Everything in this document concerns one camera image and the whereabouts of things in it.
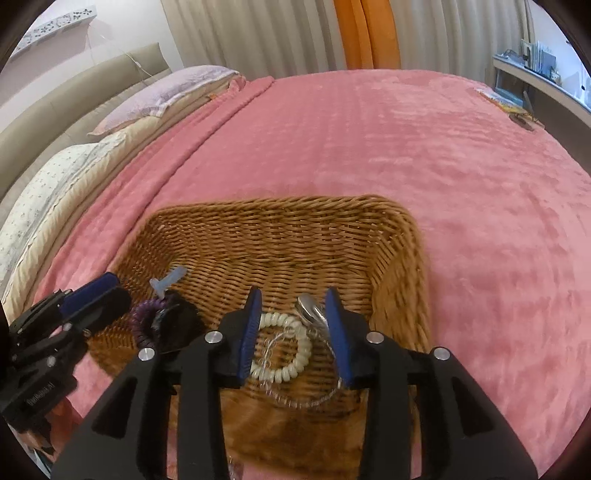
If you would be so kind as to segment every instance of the bracelet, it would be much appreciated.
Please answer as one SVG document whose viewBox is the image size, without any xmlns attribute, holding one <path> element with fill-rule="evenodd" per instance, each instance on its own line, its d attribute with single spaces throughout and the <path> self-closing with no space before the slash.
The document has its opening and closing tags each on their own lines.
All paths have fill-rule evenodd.
<svg viewBox="0 0 591 480">
<path fill-rule="evenodd" d="M 304 368 L 310 362 L 312 356 L 312 341 L 308 338 L 308 331 L 302 323 L 294 316 L 287 313 L 263 313 L 259 323 L 259 330 L 270 326 L 283 327 L 285 337 L 297 340 L 297 354 L 295 358 L 283 368 L 268 368 L 268 360 L 265 359 L 265 365 L 258 362 L 251 363 L 251 376 L 262 382 L 282 383 L 289 382 L 304 371 Z"/>
</svg>

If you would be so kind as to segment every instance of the beige curtain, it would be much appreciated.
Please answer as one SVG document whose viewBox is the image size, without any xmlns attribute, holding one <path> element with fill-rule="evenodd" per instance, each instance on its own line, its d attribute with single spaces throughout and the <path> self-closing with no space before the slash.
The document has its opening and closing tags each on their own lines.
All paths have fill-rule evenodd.
<svg viewBox="0 0 591 480">
<path fill-rule="evenodd" d="M 527 0 L 389 0 L 402 68 L 437 70 L 492 85 L 492 56 L 534 41 Z"/>
<path fill-rule="evenodd" d="M 346 68 L 333 0 L 162 0 L 186 67 L 248 79 Z"/>
</svg>

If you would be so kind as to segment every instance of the purple coil hair tie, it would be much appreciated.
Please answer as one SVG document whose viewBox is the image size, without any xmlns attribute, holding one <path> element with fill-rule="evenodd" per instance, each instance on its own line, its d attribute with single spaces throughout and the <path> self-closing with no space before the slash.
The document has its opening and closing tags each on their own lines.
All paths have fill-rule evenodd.
<svg viewBox="0 0 591 480">
<path fill-rule="evenodd" d="M 165 306 L 166 300 L 151 299 L 144 300 L 134 307 L 129 317 L 129 328 L 137 348 L 155 348 L 154 341 L 149 334 L 150 324 L 156 313 Z"/>
</svg>

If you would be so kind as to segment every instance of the lavender pillow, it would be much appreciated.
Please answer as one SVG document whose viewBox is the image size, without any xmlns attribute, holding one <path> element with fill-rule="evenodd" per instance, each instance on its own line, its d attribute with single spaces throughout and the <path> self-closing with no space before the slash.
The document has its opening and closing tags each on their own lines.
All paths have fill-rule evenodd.
<svg viewBox="0 0 591 480">
<path fill-rule="evenodd" d="M 217 87 L 216 82 L 237 73 L 217 65 L 199 65 L 174 72 L 124 101 L 89 136 L 104 137 L 145 116 L 161 117 L 185 95 L 201 88 L 206 95 Z"/>
</svg>

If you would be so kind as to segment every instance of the orange curtain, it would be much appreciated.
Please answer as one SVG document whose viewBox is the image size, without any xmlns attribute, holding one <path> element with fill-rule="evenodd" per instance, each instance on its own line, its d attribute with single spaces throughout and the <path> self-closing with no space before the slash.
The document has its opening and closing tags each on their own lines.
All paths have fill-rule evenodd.
<svg viewBox="0 0 591 480">
<path fill-rule="evenodd" d="M 334 0 L 349 69 L 399 69 L 400 48 L 388 0 Z"/>
</svg>

